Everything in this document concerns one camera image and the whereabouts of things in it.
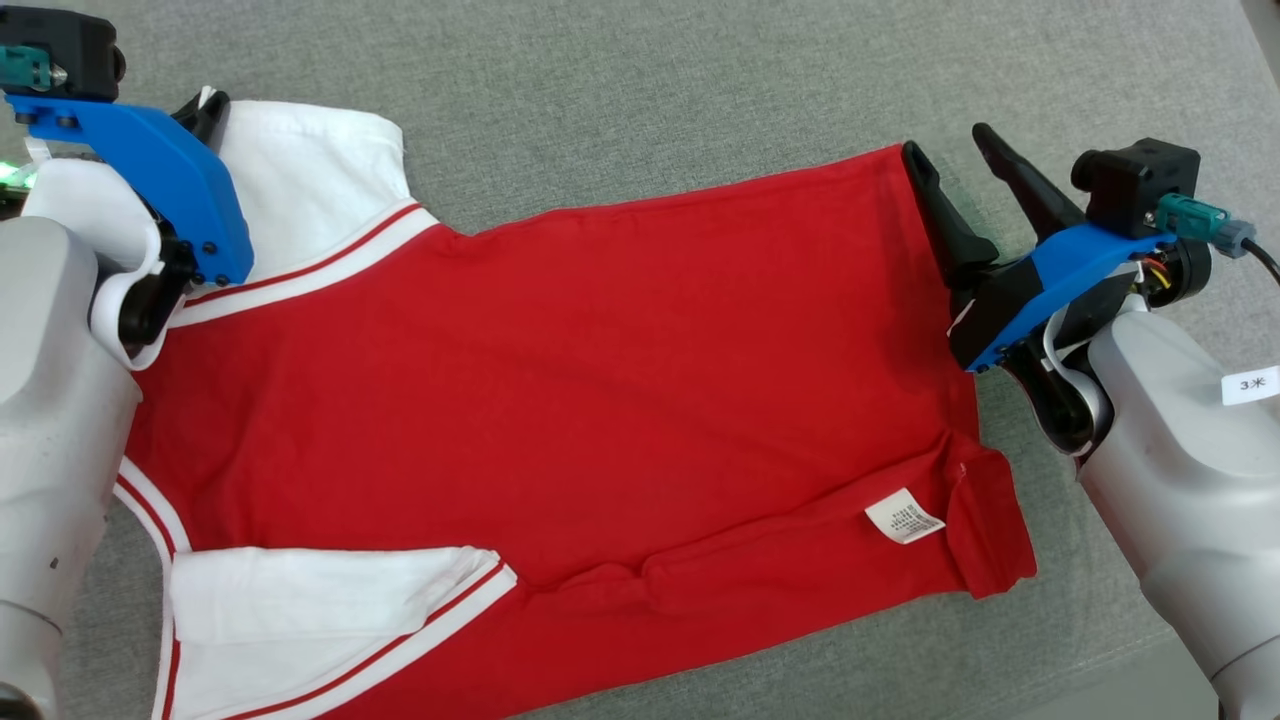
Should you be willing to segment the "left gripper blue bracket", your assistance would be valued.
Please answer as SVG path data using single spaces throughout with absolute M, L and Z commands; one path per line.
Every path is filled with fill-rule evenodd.
M 157 343 L 193 284 L 237 284 L 253 249 L 236 188 L 209 145 L 230 97 L 201 90 L 154 108 L 12 94 L 32 137 L 86 146 L 90 160 L 37 161 L 23 213 L 54 220 L 106 263 L 90 311 L 110 347 Z

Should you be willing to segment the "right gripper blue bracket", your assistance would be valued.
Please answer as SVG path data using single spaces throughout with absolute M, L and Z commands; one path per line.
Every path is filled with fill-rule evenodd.
M 1084 211 L 989 124 L 975 123 L 972 137 L 1043 243 L 1001 263 L 996 246 L 970 228 L 942 190 L 920 145 L 902 145 L 934 264 L 951 295 L 950 351 L 965 372 L 1005 370 L 1050 443 L 1084 457 L 1112 419 L 1087 360 L 1089 342 L 1124 311 L 1198 293 L 1210 279 L 1211 252 L 1170 234 L 1128 240 L 1084 224 Z

